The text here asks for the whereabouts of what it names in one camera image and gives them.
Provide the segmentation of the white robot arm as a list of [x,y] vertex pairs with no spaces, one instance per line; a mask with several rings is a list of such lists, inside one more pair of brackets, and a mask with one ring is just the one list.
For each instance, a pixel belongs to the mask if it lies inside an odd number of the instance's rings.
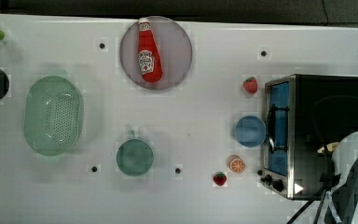
[[358,224],[358,132],[338,143],[332,159],[338,182],[324,194],[312,224]]

